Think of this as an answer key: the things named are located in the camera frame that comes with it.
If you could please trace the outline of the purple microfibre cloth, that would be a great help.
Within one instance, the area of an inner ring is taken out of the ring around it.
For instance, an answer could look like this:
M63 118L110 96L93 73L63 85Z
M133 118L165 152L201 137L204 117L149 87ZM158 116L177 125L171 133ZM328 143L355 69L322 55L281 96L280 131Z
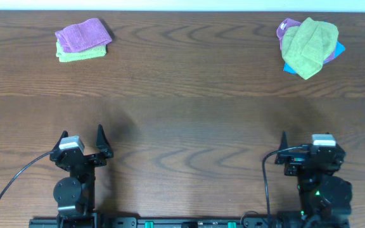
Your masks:
M56 31L55 36L65 53L78 53L112 42L110 34L98 18L69 25Z

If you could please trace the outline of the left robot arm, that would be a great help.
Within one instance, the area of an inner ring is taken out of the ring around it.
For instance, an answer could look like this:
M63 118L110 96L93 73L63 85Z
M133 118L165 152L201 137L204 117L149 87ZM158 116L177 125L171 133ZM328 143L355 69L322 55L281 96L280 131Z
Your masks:
M85 146L79 136L63 131L49 159L69 176L57 182L53 197L58 204L58 227L102 227L101 215L95 209L95 169L113 158L102 125L96 136L98 152L85 155Z

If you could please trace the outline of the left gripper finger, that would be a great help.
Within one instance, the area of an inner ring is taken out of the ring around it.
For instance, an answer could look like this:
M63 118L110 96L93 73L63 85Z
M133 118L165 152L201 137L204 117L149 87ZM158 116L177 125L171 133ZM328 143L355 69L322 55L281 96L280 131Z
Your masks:
M68 137L68 132L66 131L66 130L64 130L63 132L62 132L62 134L61 134L61 136L60 136L60 138L59 138L59 140L58 140L58 142L55 144L55 146L54 146L54 149L55 150L59 150L60 149L60 143L61 143L61 140L63 139L63 138L66 138L66 137Z
M105 157L112 157L112 147L105 136L105 131L101 124L98 125L96 147Z

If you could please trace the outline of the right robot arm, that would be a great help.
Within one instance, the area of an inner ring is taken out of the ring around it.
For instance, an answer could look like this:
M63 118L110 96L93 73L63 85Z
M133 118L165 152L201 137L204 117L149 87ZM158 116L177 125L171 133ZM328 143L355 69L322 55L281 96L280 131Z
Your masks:
M329 133L313 134L310 144L291 148L283 132L274 163L297 178L300 211L277 213L272 227L349 227L352 184L335 175L345 155Z

